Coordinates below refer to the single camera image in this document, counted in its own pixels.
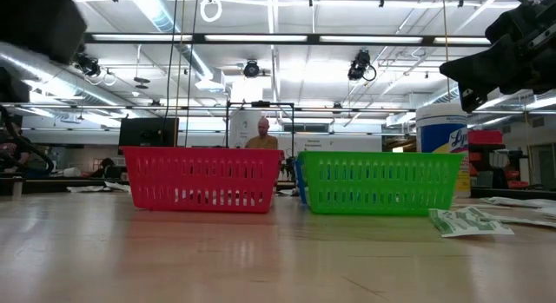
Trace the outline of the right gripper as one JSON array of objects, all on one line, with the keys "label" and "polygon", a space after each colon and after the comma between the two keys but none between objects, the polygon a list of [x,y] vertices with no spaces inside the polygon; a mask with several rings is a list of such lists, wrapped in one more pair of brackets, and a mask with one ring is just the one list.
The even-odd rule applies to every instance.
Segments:
[{"label": "right gripper", "polygon": [[494,90],[503,95],[547,91],[555,87],[555,35],[517,43],[504,35],[485,51],[441,64],[440,73],[458,83],[466,112],[486,103]]}]

